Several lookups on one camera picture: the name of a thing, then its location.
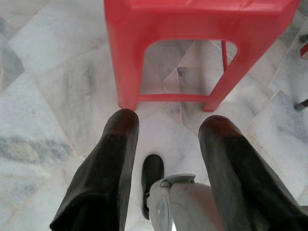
marble floor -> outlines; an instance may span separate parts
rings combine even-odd
[[[141,167],[159,153],[166,175],[208,184],[197,131],[230,118],[308,205],[308,1],[214,113],[199,103],[140,103],[140,134],[126,230],[153,230],[141,214]],[[228,58],[236,48],[228,44]],[[145,54],[141,93],[211,92],[223,70],[218,41],[162,41]],[[43,231],[77,167],[118,110],[101,0],[0,0],[0,230]]]

red stool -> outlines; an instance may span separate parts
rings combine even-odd
[[[104,0],[119,105],[141,101],[204,102],[214,111],[289,26],[299,0]],[[165,39],[222,40],[224,74],[209,96],[140,95],[143,55]],[[227,64],[225,41],[237,47]]]

red plastic stool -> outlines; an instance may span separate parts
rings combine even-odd
[[[289,26],[299,0],[104,0],[119,105],[141,101],[204,102],[214,111]],[[225,72],[209,96],[140,95],[143,55],[166,39],[222,40]],[[227,64],[225,41],[237,47]]]

